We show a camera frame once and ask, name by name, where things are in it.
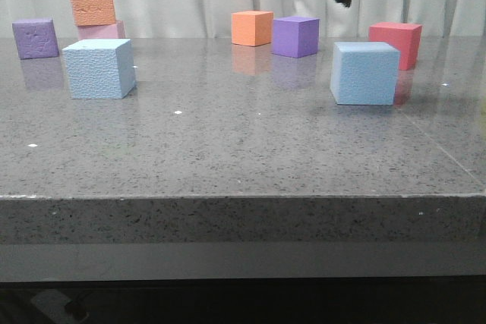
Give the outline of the smooth light blue foam block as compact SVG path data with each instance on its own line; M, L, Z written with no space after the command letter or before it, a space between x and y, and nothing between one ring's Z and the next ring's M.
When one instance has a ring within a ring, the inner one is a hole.
M339 105L392 105L400 51L386 42L335 42L330 91Z

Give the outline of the textured light blue foam block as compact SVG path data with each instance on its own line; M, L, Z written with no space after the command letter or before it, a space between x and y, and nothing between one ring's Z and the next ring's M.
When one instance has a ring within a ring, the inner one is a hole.
M62 54L73 99L122 99L136 86L130 39L83 39Z

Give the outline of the smooth purple foam block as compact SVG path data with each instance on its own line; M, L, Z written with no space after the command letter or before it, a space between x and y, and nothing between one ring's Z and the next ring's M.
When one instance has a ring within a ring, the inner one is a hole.
M281 17L273 20L272 53L302 58L318 52L320 19Z

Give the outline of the smooth orange foam block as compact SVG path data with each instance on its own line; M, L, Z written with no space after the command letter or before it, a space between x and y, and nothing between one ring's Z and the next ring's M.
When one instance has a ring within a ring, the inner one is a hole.
M272 42L272 11L240 11L232 13L232 43L261 46Z

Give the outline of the pink foam block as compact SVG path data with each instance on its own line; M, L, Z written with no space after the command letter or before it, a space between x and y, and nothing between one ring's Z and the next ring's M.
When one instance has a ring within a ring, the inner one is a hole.
M124 39L125 26L122 20L114 24L78 26L78 39Z

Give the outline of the dented orange foam block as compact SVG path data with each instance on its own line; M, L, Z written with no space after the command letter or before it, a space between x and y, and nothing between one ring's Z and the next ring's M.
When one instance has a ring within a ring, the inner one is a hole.
M116 22L113 0L71 0L71 7L76 26L98 26Z

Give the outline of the dented purple foam block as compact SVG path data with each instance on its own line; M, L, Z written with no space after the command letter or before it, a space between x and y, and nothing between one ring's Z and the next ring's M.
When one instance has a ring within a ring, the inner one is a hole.
M20 59L59 56L52 18L16 20L12 23L12 30Z

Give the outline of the power adapter under table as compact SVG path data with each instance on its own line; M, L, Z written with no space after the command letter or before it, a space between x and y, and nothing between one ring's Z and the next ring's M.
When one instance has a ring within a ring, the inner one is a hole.
M41 291L30 302L53 323L83 323L90 316L78 301L55 289Z

